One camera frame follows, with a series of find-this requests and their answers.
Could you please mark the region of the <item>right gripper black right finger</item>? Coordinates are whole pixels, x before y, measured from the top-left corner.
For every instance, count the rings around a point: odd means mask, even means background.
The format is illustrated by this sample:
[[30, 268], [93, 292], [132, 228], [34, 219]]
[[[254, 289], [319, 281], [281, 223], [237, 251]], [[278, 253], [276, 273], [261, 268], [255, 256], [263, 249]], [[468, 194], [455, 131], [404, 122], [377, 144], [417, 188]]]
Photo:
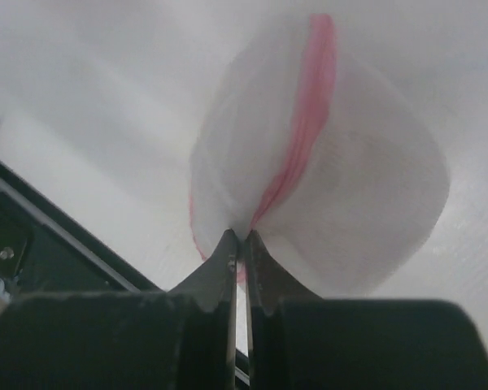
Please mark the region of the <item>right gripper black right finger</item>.
[[243, 245], [253, 389], [488, 389], [472, 319], [441, 300], [324, 299]]

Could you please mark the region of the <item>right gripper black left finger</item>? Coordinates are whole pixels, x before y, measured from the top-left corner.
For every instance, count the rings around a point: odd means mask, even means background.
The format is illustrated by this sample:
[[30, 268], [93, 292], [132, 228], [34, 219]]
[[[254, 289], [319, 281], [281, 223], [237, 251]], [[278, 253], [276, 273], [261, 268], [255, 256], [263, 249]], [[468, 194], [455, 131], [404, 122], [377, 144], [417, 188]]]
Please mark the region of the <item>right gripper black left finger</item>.
[[168, 292], [29, 294], [0, 313], [0, 389], [232, 389], [237, 238]]

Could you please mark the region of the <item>white mesh bag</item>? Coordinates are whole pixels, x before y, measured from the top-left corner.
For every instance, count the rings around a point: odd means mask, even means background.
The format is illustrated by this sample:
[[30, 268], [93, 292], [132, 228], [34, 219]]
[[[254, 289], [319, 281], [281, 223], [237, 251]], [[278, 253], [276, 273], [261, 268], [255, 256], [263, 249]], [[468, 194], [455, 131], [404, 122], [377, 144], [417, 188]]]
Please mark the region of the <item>white mesh bag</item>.
[[450, 178], [426, 126], [330, 15], [266, 22], [227, 66], [190, 155], [203, 258], [257, 232], [326, 297], [370, 293], [427, 240]]

